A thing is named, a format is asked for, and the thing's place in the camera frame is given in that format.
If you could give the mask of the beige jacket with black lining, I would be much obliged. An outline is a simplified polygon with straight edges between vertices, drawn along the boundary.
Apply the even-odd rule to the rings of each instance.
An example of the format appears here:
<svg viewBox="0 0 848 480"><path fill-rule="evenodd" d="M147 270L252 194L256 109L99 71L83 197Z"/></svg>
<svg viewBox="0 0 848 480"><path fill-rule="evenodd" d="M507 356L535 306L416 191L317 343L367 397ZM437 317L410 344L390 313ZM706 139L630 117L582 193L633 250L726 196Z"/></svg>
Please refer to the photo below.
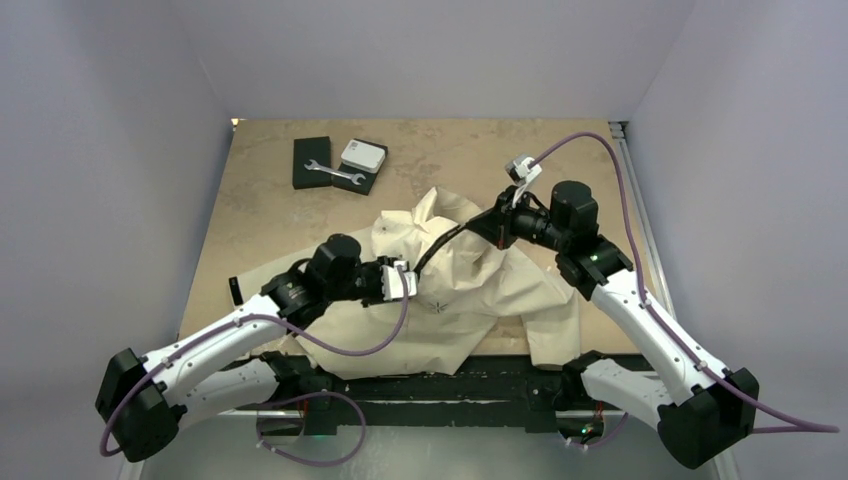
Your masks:
<svg viewBox="0 0 848 480"><path fill-rule="evenodd" d="M433 187L411 210L383 210L372 226L347 235L360 243L364 261L385 255L403 257L414 266L441 234L480 212L471 200ZM245 300L249 294L258 293L274 274L310 257L316 247L238 275ZM539 267L516 246L498 250L479 236L462 232L425 265L403 328L379 352L345 357L289 335L250 353L305 355L311 366L320 366L343 379L422 372L452 374L499 319L517 317L531 364L558 367L580 353L578 297L558 274ZM334 346L372 347L393 330L400 307L399 303L368 308L358 301L334 303L306 331Z"/></svg>

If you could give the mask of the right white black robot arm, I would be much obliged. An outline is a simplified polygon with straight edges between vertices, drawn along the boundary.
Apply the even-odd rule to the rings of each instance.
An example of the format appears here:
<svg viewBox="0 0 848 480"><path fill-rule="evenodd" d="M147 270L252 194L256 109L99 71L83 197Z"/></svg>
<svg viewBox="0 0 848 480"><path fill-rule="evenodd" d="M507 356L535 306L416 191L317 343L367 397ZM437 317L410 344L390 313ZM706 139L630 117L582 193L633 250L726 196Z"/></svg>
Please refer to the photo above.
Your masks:
<svg viewBox="0 0 848 480"><path fill-rule="evenodd" d="M680 465L696 469L753 431L759 383L745 368L731 371L703 349L645 287L627 255L599 232L599 207L589 186L556 184L548 205L516 187L469 220L469 231L504 250L524 240L552 251L560 276L627 335L656 376L625 369L596 351L566 363L552 402L612 404L652 427Z"/></svg>

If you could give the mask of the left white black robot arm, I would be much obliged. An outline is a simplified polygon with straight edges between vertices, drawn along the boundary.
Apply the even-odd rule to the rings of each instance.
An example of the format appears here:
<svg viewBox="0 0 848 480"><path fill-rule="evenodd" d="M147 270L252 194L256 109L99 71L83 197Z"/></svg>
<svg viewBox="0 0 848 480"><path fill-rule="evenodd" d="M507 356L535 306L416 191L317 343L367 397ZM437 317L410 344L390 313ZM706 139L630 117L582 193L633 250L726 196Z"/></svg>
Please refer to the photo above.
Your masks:
<svg viewBox="0 0 848 480"><path fill-rule="evenodd" d="M365 357L386 348L399 334L397 323L372 347L343 348L306 329L342 301L369 307L391 302L405 317L418 292L418 275L401 257L360 257L359 242L334 234L314 253L265 283L258 293L204 329L165 347L138 355L127 348L108 362L95 399L105 423L102 456L129 462L160 452L177 434L219 413L241 407L284 409L310 403L325 408L349 397L292 364L280 353L251 350L289 334L345 357Z"/></svg>

